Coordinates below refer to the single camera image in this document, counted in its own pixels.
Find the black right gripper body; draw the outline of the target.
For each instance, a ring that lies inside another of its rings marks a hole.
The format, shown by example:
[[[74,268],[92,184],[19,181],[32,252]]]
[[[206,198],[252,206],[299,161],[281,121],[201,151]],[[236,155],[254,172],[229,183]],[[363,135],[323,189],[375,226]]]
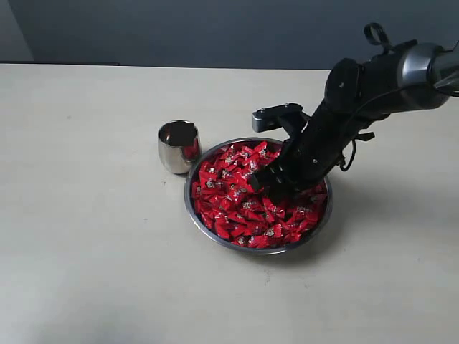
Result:
[[[274,181],[284,189],[306,190],[336,166],[348,171],[356,156],[359,132],[372,122],[366,113],[338,113],[321,102],[305,129],[273,163]]]

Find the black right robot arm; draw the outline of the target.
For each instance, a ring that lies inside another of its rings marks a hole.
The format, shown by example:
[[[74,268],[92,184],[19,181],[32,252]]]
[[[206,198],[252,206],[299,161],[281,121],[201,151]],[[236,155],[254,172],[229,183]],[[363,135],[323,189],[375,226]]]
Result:
[[[311,116],[299,104],[259,109],[252,128],[283,128],[280,155],[248,179],[271,196],[296,195],[334,168],[350,169],[344,149],[374,138],[368,127],[393,113],[436,109],[458,96],[458,52],[408,41],[388,47],[365,63],[345,58],[328,75],[323,100]]]

